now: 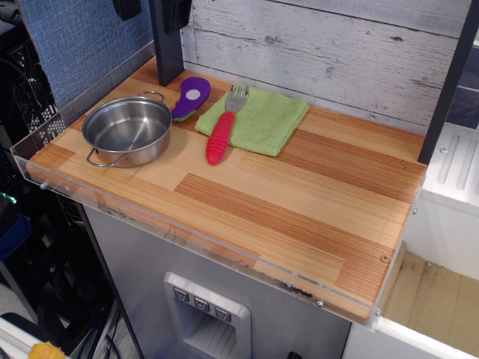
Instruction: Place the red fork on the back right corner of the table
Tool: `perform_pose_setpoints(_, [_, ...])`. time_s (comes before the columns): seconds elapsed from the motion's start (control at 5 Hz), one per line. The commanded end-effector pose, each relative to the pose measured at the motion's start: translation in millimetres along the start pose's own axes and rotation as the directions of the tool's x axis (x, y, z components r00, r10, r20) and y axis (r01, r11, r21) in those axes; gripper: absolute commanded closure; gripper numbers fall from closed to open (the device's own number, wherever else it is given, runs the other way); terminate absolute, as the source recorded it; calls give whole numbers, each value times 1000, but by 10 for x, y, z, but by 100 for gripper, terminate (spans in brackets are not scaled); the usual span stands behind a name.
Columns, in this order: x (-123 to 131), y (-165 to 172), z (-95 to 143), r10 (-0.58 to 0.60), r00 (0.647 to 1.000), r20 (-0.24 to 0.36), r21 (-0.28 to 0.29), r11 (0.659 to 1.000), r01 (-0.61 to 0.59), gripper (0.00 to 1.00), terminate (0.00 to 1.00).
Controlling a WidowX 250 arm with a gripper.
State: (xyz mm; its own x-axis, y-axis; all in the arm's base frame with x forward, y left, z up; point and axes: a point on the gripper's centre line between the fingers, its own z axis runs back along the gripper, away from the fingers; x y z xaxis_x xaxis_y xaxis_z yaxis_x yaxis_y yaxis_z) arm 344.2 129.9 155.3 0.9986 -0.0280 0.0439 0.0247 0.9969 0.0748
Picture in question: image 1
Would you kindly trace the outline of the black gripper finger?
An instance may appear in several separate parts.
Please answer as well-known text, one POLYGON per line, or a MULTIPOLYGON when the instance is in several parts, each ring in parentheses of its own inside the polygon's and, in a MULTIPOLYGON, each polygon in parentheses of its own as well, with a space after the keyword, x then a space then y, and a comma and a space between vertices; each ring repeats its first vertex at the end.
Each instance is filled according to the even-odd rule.
POLYGON ((112 4, 116 14, 123 20, 127 21, 141 13, 140 0, 113 0, 112 4))
POLYGON ((189 24, 192 0, 161 0, 165 34, 171 35, 189 24))

